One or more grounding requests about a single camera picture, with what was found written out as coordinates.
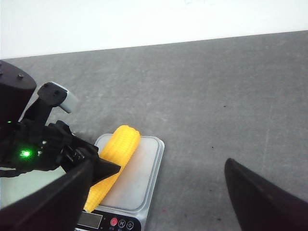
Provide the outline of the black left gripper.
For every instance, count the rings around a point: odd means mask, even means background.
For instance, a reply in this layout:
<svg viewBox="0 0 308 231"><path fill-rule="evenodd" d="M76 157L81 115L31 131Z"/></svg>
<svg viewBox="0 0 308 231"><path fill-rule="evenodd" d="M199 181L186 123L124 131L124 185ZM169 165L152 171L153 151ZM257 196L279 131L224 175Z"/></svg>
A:
<svg viewBox="0 0 308 231"><path fill-rule="evenodd" d="M55 170L66 159L69 167L90 161L93 186L120 171L120 165L100 158L97 146L75 136L61 120L42 126L38 136L30 133L33 128L34 123L29 120L1 122L1 173Z"/></svg>

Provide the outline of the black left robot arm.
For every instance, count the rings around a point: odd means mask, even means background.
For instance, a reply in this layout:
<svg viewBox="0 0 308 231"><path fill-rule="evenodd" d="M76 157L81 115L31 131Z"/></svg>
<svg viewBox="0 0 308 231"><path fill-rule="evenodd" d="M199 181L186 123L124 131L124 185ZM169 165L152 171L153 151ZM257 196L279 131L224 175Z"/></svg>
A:
<svg viewBox="0 0 308 231"><path fill-rule="evenodd" d="M35 80L20 68L0 63L0 175L13 178L59 167L69 172L89 161L96 184L120 171L99 157L97 146L75 136L63 121L47 123L53 108L71 113L76 97L65 87Z"/></svg>

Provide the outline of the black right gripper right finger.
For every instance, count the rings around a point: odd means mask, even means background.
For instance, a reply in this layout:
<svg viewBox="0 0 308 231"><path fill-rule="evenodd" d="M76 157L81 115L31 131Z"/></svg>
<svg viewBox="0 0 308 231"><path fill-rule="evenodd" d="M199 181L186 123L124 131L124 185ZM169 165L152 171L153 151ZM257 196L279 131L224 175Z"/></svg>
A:
<svg viewBox="0 0 308 231"><path fill-rule="evenodd" d="M308 204L235 159L224 174L232 207L243 231L306 231Z"/></svg>

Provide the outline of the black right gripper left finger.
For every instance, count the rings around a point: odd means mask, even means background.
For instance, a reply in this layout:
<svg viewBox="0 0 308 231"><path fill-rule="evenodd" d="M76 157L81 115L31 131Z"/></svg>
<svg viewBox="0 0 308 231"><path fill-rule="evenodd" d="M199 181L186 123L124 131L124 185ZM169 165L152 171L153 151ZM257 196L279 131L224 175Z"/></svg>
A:
<svg viewBox="0 0 308 231"><path fill-rule="evenodd" d="M1 209L2 231L73 231L92 183L86 161L39 191Z"/></svg>

